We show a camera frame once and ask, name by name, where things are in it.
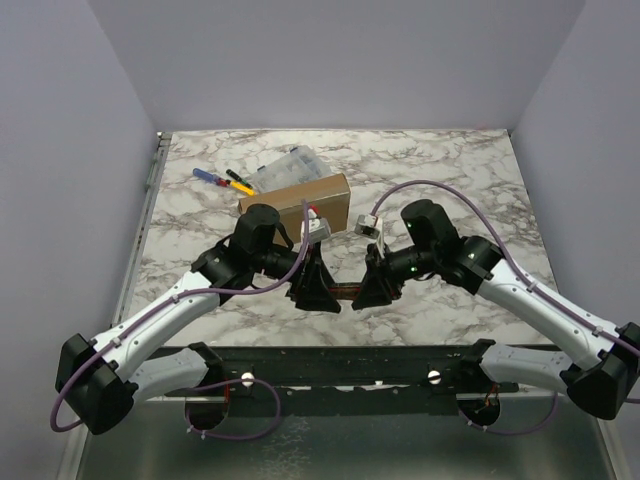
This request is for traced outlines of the red black utility knife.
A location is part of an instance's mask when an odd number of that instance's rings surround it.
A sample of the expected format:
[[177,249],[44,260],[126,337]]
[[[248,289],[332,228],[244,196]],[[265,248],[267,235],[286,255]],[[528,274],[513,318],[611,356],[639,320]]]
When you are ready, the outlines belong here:
[[336,300],[353,301],[361,290],[360,282],[335,283],[329,287],[331,296]]

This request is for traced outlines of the brown cardboard express box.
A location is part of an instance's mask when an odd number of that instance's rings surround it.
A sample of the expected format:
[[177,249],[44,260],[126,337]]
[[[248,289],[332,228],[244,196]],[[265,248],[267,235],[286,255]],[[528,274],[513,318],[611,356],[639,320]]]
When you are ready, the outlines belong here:
[[266,204],[275,208],[280,214],[280,221],[286,233],[297,244],[301,241],[303,220],[301,202],[303,200],[315,207],[319,215],[328,220],[333,233],[347,228],[351,189],[344,174],[243,198],[239,201],[238,211],[244,214],[254,204]]

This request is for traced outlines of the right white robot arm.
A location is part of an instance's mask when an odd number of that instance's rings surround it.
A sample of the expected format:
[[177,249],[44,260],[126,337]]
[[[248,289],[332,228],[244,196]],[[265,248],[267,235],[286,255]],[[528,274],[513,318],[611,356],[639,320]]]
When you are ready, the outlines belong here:
[[388,305],[407,280],[438,276],[511,312],[558,349],[542,352],[490,341],[459,367],[467,389],[481,391],[492,382],[526,384],[566,395],[596,418],[616,418],[639,378],[637,324],[617,326],[577,307],[511,265],[491,241],[459,235],[439,204],[412,202],[401,218],[413,244],[393,252],[383,241],[381,219],[359,216],[355,231],[372,242],[353,309]]

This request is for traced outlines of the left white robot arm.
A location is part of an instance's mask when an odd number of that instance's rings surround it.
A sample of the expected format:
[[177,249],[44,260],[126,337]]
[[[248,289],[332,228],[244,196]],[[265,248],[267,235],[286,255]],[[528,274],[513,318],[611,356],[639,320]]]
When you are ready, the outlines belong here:
[[253,204],[234,231],[198,256],[190,269],[163,295],[128,320],[87,339],[76,334],[61,347],[55,389],[58,396],[50,427],[62,404],[77,415],[77,424],[95,434],[118,425],[147,399],[175,390],[206,395],[220,385],[221,371],[201,347],[185,347],[161,358],[155,352],[194,320],[215,311],[234,296],[255,296],[301,278],[313,247],[331,235],[328,221],[305,205],[301,245],[278,245],[276,234],[288,232],[279,212]]

